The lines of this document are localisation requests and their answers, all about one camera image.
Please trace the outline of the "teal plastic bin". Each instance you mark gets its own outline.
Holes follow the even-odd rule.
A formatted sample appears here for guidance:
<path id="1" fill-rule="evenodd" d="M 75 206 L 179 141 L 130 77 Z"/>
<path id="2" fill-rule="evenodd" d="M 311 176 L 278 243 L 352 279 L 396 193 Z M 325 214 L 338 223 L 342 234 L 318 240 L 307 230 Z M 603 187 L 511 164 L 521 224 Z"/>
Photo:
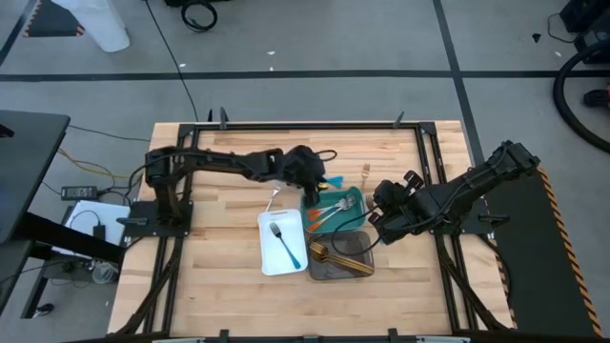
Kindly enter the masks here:
<path id="1" fill-rule="evenodd" d="M 356 219 L 357 217 L 364 214 L 363 196 L 362 196 L 362 192 L 359 188 L 351 187 L 345 191 L 323 192 L 319 196 L 319 203 L 311 208 L 305 207 L 305 203 L 304 203 L 305 198 L 302 198 L 300 212 L 301 212 L 301 218 L 302 218 L 304 230 L 306 231 L 306 227 L 309 224 L 309 220 L 307 218 L 307 210 L 321 209 L 321 208 L 332 206 L 339 199 L 345 197 L 348 194 L 354 195 L 356 197 L 356 203 L 349 210 L 342 211 L 342 212 L 335 214 L 333 217 L 328 219 L 317 231 L 313 232 L 312 234 L 332 233 L 337 227 L 339 227 L 346 221 L 350 221 L 350 223 L 342 226 L 339 229 L 341 232 L 358 229 L 364 223 L 363 217 L 361 217 L 360 219 Z"/>

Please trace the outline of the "black power brick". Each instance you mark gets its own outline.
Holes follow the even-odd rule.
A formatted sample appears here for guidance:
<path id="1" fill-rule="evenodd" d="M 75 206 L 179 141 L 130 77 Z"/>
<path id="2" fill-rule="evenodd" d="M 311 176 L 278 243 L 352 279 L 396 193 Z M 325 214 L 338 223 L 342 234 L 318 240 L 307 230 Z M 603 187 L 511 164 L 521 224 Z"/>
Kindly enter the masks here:
<path id="1" fill-rule="evenodd" d="M 96 200 L 99 197 L 96 186 L 64 186 L 60 196 L 63 201 Z"/>

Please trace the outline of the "black desk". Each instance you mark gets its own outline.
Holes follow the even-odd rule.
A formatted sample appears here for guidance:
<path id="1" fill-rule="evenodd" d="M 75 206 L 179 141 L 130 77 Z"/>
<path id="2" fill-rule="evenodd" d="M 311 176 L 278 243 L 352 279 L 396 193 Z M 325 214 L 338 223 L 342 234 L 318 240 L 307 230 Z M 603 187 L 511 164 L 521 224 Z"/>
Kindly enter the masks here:
<path id="1" fill-rule="evenodd" d="M 125 249 L 29 212 L 71 119 L 0 110 L 0 314 L 36 243 L 113 263 Z"/>

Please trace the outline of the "black equipment box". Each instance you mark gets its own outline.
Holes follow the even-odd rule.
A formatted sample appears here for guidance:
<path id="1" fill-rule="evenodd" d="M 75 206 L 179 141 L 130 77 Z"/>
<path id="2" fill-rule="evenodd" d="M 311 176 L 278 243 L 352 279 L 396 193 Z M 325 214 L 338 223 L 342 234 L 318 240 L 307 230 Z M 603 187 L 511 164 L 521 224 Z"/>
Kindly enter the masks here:
<path id="1" fill-rule="evenodd" d="M 559 17 L 577 35 L 573 44 L 578 52 L 610 41 L 610 0 L 569 0 Z"/>

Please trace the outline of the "white plastic bin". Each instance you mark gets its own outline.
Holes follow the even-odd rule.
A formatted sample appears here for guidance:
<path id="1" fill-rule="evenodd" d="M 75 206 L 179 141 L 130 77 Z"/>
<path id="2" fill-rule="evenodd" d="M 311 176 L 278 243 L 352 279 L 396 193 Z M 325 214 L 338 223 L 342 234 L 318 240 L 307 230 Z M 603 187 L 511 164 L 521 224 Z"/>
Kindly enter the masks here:
<path id="1" fill-rule="evenodd" d="M 270 223 L 275 222 L 282 232 L 282 238 L 301 264 L 297 270 L 282 243 L 271 231 Z M 257 217 L 261 250 L 261 271 L 268 276 L 303 272 L 308 267 L 305 233 L 300 211 L 295 209 L 262 212 Z"/>

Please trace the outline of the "large black hazard-striped mat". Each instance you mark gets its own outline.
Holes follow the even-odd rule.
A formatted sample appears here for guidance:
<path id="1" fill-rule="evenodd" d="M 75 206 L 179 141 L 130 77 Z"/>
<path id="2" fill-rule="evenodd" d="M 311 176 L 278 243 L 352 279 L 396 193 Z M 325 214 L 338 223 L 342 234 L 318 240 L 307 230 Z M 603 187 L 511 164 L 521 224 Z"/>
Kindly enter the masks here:
<path id="1" fill-rule="evenodd" d="M 518 333 L 602 338 L 603 330 L 547 173 L 509 181 L 485 196 L 508 271 Z"/>

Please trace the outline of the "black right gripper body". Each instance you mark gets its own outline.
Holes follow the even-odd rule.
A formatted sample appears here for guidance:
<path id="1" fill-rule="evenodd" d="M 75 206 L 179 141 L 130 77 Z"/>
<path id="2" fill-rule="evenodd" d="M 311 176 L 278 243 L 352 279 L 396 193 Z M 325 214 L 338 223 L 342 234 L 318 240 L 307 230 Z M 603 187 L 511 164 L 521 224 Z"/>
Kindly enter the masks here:
<path id="1" fill-rule="evenodd" d="M 382 212 L 381 223 L 378 224 L 378 234 L 385 244 L 393 244 L 408 234 L 419 235 L 432 229 L 430 223 L 425 224 L 429 215 L 423 212 L 415 202 L 415 193 L 408 193 L 405 185 L 390 180 L 387 184 L 386 205 L 379 208 Z"/>

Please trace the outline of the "small black hazard-striped mat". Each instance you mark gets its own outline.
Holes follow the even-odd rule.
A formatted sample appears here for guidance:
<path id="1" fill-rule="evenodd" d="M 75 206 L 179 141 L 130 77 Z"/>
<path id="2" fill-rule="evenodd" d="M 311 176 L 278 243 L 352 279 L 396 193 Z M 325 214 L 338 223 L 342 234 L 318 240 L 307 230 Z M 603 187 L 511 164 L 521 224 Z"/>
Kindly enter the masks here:
<path id="1" fill-rule="evenodd" d="M 66 9 L 51 0 L 37 0 L 23 35 L 28 38 L 77 37 L 85 29 Z"/>

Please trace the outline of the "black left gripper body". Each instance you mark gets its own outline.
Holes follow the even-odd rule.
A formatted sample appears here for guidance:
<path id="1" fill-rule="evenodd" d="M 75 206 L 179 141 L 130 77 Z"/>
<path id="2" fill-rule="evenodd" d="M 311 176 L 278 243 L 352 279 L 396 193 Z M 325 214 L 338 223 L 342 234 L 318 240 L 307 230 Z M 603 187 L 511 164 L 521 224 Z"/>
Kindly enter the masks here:
<path id="1" fill-rule="evenodd" d="M 324 162 L 304 145 L 289 150 L 283 157 L 280 168 L 280 180 L 301 188 L 315 188 L 326 181 Z"/>

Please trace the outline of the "black aluminium table frame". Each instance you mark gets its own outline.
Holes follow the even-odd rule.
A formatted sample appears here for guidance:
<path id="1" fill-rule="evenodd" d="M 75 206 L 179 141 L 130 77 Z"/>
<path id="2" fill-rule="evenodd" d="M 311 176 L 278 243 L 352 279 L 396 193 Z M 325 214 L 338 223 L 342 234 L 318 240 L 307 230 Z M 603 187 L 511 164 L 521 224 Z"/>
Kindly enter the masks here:
<path id="1" fill-rule="evenodd" d="M 327 171 L 347 186 L 360 186 L 371 165 L 367 192 L 384 180 L 432 164 L 430 147 L 409 124 L 292 122 L 232 123 L 206 130 L 203 149 L 248 153 L 306 145 L 322 151 Z M 267 276 L 261 271 L 257 217 L 272 195 L 271 184 L 241 176 L 199 172 L 193 180 L 193 228 L 184 243 L 173 307 L 172 336 L 230 337 L 378 336 L 451 330 L 437 250 L 430 234 L 374 248 L 376 271 L 352 280 L 315 281 L 306 272 Z M 299 193 L 285 189 L 271 209 L 298 206 Z"/>

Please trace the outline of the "smoky grey transparent bin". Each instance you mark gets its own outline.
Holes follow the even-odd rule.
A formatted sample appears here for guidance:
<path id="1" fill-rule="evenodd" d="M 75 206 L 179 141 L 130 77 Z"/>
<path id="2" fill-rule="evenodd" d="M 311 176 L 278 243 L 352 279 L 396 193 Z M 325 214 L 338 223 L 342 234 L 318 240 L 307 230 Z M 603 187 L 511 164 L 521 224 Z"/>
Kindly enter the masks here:
<path id="1" fill-rule="evenodd" d="M 347 253 L 363 251 L 371 244 L 366 232 L 338 232 L 335 235 L 335 245 Z M 314 258 L 313 251 L 308 251 L 309 275 L 316 281 L 329 281 L 371 276 L 375 272 L 375 263 L 371 252 L 351 256 L 351 259 L 366 265 L 370 272 L 349 268 L 333 261 L 320 261 Z"/>

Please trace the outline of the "black and red object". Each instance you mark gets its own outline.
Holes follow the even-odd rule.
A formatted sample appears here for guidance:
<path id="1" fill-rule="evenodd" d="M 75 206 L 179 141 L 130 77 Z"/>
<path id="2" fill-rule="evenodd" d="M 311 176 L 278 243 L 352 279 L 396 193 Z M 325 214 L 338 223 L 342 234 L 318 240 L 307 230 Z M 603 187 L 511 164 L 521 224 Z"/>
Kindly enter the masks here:
<path id="1" fill-rule="evenodd" d="M 610 108 L 610 85 L 587 92 L 582 97 L 582 103 L 589 108 Z"/>

